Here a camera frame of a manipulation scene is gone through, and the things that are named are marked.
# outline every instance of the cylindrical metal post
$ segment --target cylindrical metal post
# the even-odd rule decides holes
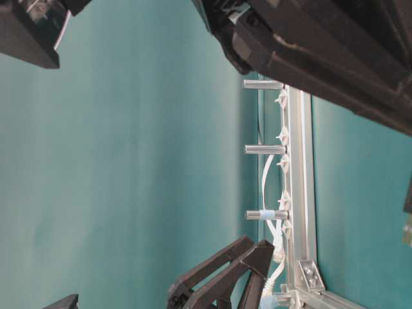
[[[243,87],[245,89],[271,89],[271,90],[281,90],[283,89],[283,84],[275,80],[248,80],[243,81]]]
[[[247,155],[284,155],[286,147],[283,145],[245,145]]]
[[[289,218],[288,211],[247,211],[247,220],[287,220]]]

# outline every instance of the teal backdrop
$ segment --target teal backdrop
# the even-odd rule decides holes
[[[370,309],[412,303],[402,212],[412,138],[313,98],[318,262],[332,292]]]
[[[61,70],[0,56],[1,308],[165,308],[258,226],[255,91],[191,1],[92,1]]]

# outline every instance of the white cable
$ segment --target white cable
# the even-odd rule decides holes
[[[275,158],[274,154],[271,154],[268,157],[268,160],[266,160],[265,167],[263,168],[263,174],[262,174],[262,206],[263,210],[266,210],[266,204],[265,204],[265,188],[266,188],[266,178],[268,177],[269,169],[270,166],[272,165],[273,159]],[[275,237],[276,234],[276,229],[273,225],[273,222],[271,220],[266,220],[266,223],[269,227],[270,232],[272,233],[273,237]]]
[[[272,165],[274,154],[271,154],[265,163],[265,167],[263,168],[262,174],[262,205],[263,210],[266,210],[266,203],[265,203],[265,189],[266,189],[266,179],[269,173],[270,166]],[[279,210],[283,210],[285,207],[281,205]],[[274,273],[270,276],[267,280],[264,293],[272,294],[276,279],[282,274],[283,270],[285,269],[285,249],[283,247],[283,231],[282,231],[282,220],[276,220],[276,227],[274,226],[271,220],[266,220],[266,223],[269,227],[270,232],[273,235],[273,244],[275,246],[274,251],[274,261],[280,263],[279,266],[275,269]]]

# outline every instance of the black machine part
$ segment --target black machine part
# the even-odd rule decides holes
[[[69,11],[76,16],[90,3],[91,0],[63,0]]]
[[[17,0],[0,4],[0,52],[43,68],[58,68],[59,55]]]
[[[405,212],[412,214],[412,177],[411,177],[411,183],[409,185],[409,191],[407,193],[404,210]]]
[[[412,136],[409,0],[193,0],[225,55],[271,79]],[[241,17],[232,15],[248,5]]]
[[[79,301],[79,295],[72,294],[43,309],[78,309],[77,308],[78,301]]]
[[[60,67],[55,43],[68,12],[91,0],[0,0],[0,52],[46,69]]]
[[[273,251],[273,245],[265,240],[254,245],[245,236],[239,238],[180,276],[169,289],[167,309],[231,309],[230,296],[236,282],[248,271],[250,275],[238,308],[258,309]],[[228,262],[229,266],[193,290]]]

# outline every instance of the black plastic bracket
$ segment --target black plastic bracket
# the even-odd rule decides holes
[[[167,309],[231,309],[236,282],[250,270],[239,309],[258,309],[274,247],[263,240],[253,245],[242,237],[180,276],[169,289]],[[196,291],[193,288],[226,263],[224,270]]]
[[[78,294],[72,294],[60,301],[57,301],[43,309],[78,309],[77,302],[79,301]]]

